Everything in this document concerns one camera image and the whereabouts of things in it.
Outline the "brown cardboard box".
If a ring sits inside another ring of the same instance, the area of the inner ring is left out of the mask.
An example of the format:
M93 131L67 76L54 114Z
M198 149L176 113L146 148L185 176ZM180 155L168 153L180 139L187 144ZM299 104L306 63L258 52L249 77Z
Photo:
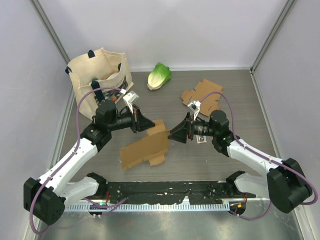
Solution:
M147 130L147 136L120 149L121 166L124 170L142 162L157 166L165 161L169 151L169 130L162 119L154 121L155 126Z

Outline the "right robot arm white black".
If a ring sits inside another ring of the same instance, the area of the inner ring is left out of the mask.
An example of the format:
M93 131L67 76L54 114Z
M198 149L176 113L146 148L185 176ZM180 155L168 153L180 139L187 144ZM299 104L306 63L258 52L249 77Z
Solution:
M278 210L288 214L316 194L296 160L283 160L252 147L230 130L229 123L222 110L214 110L208 121L193 118L188 112L184 120L170 131L168 139L185 144L195 136L211 137L218 153L259 173L259 176L244 171L233 174L231 182L225 186L230 197L254 194L269 199Z

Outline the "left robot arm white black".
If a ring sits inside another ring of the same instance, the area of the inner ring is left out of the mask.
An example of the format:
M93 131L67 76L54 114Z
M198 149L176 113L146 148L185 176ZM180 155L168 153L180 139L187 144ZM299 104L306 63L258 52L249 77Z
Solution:
M37 217L53 225L66 207L86 197L102 199L107 192L107 180L94 172L81 181L69 184L80 168L111 140L112 132L130 128L134 133L153 128L155 123L143 116L138 106L126 107L118 113L116 104L105 100L98 105L92 122L79 135L70 151L38 179L29 178L23 185L23 207L29 219Z

